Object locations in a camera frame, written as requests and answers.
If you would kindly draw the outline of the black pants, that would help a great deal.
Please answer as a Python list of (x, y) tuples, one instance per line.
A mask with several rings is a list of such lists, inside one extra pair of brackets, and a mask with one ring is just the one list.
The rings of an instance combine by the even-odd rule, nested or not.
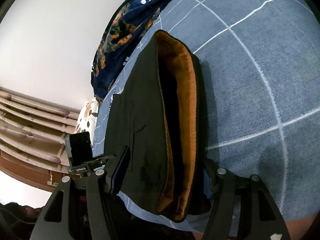
[(201, 64), (177, 38), (158, 30), (113, 96), (104, 153), (128, 146), (121, 192), (138, 207), (181, 222), (207, 213), (204, 158), (207, 102)]

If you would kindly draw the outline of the white floral pillow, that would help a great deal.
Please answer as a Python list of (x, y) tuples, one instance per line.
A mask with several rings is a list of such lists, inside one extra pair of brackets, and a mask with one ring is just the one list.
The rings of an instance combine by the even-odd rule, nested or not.
[(99, 103), (95, 98), (91, 99), (80, 111), (74, 133), (93, 133), (98, 118)]

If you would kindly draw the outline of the beige pink curtain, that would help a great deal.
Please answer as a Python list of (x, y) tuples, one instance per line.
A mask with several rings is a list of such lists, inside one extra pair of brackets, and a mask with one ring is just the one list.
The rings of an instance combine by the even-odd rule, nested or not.
[(1, 88), (1, 150), (36, 167), (66, 173), (65, 137), (79, 114), (63, 106)]

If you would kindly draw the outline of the navy dog print blanket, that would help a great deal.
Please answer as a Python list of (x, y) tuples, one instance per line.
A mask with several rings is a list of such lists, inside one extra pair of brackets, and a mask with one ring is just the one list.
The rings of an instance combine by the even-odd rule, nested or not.
[(171, 0), (125, 0), (108, 23), (93, 59), (91, 85), (102, 102), (129, 57)]

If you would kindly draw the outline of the brown wooden bed frame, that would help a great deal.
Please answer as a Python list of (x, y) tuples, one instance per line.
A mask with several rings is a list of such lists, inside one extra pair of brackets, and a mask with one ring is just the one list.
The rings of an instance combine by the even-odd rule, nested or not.
[(21, 161), (1, 151), (1, 171), (22, 183), (53, 192), (66, 173), (51, 171)]

